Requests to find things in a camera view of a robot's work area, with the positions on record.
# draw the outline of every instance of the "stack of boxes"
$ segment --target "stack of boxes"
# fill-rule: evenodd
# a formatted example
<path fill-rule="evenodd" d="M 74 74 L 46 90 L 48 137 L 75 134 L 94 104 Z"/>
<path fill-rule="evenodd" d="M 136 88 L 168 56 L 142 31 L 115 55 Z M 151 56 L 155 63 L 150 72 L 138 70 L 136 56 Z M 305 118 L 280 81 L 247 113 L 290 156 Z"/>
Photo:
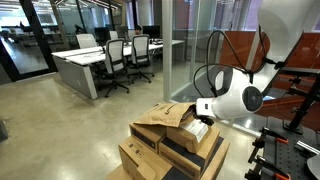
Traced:
<path fill-rule="evenodd" d="M 215 179 L 229 148 L 219 129 L 199 120 L 129 127 L 131 136 L 119 144 L 122 164 L 107 179 Z"/>

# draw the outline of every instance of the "monitor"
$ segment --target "monitor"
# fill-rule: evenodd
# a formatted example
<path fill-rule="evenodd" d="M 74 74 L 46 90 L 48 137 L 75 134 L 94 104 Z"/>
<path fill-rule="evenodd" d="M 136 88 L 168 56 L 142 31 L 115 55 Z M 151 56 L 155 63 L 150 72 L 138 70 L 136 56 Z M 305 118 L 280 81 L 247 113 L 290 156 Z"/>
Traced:
<path fill-rule="evenodd" d="M 99 45 L 105 45 L 108 40 L 111 39 L 109 28 L 107 27 L 96 27 L 94 28 L 96 34 L 96 41 Z"/>
<path fill-rule="evenodd" d="M 25 26 L 23 32 L 32 32 L 32 28 L 30 26 Z"/>
<path fill-rule="evenodd" d="M 143 26 L 143 34 L 148 34 L 150 39 L 161 38 L 160 26 Z"/>
<path fill-rule="evenodd" d="M 58 26 L 48 26 L 48 28 L 50 29 L 50 31 L 53 31 L 53 32 L 59 31 L 59 27 Z"/>

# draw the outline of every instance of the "office chair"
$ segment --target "office chair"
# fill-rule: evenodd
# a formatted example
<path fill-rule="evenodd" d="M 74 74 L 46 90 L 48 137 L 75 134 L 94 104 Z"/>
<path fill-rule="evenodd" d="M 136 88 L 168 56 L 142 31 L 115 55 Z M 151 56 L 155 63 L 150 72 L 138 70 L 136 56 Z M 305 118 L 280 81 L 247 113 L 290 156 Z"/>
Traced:
<path fill-rule="evenodd" d="M 140 79 L 141 77 L 144 77 L 151 83 L 150 78 L 148 78 L 146 74 L 151 74 L 152 77 L 154 77 L 154 74 L 140 71 L 140 68 L 149 67 L 151 65 L 149 57 L 149 36 L 146 34 L 134 36 L 132 38 L 131 49 L 131 61 L 128 62 L 128 67 L 131 69 L 138 69 L 139 72 L 127 75 L 128 79 L 131 76 L 137 76 L 131 81 L 131 83 L 134 84 L 134 80 L 138 77 Z"/>
<path fill-rule="evenodd" d="M 111 38 L 111 40 L 116 40 L 116 39 L 118 39 L 118 33 L 117 33 L 117 31 L 109 31 L 109 33 L 110 33 L 110 38 Z"/>
<path fill-rule="evenodd" d="M 92 34 L 78 34 L 77 40 L 79 42 L 80 49 L 98 46 Z"/>
<path fill-rule="evenodd" d="M 120 84 L 120 82 L 117 81 L 117 77 L 119 75 L 127 74 L 127 69 L 124 63 L 124 56 L 123 56 L 123 44 L 124 44 L 123 39 L 107 41 L 106 59 L 105 59 L 106 69 L 96 72 L 98 73 L 101 79 L 112 80 L 111 86 L 109 87 L 105 97 L 108 97 L 110 91 L 113 88 L 117 89 L 118 86 L 126 89 L 127 93 L 130 93 L 129 88 Z"/>

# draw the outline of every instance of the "black office chair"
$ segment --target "black office chair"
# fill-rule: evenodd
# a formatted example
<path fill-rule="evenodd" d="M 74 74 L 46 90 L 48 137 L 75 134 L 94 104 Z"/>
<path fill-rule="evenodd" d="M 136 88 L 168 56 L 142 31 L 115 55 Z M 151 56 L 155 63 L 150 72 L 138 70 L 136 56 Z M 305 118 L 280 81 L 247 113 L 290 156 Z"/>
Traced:
<path fill-rule="evenodd" d="M 138 77 L 144 77 L 151 83 L 150 78 L 146 74 L 151 74 L 154 77 L 154 74 L 151 72 L 141 72 L 140 68 L 149 67 L 150 57 L 149 57 L 149 36 L 148 35 L 138 35 L 132 38 L 131 45 L 131 61 L 128 62 L 128 67 L 131 69 L 138 69 L 139 72 L 127 75 L 128 79 L 131 76 L 136 76 L 131 80 L 131 83 L 134 84 L 134 80 Z"/>
<path fill-rule="evenodd" d="M 127 74 L 127 68 L 123 57 L 123 44 L 123 39 L 107 41 L 105 59 L 106 69 L 96 72 L 102 80 L 112 80 L 111 86 L 105 97 L 109 97 L 110 91 L 112 89 L 117 89 L 118 86 L 126 89 L 127 93 L 130 93 L 129 88 L 117 81 L 117 77 Z"/>

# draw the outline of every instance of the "robotic arm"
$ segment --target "robotic arm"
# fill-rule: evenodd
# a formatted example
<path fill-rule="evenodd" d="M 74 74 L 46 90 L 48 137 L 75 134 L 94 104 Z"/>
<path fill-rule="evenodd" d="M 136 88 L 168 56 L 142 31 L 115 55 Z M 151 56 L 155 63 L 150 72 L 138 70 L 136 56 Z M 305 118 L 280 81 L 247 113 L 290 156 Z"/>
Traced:
<path fill-rule="evenodd" d="M 259 110 L 262 92 L 272 82 L 299 41 L 308 13 L 316 0 L 263 0 L 258 14 L 261 28 L 270 40 L 270 49 L 259 72 L 249 75 L 234 68 L 214 67 L 215 98 L 199 98 L 199 118 L 230 119 Z"/>

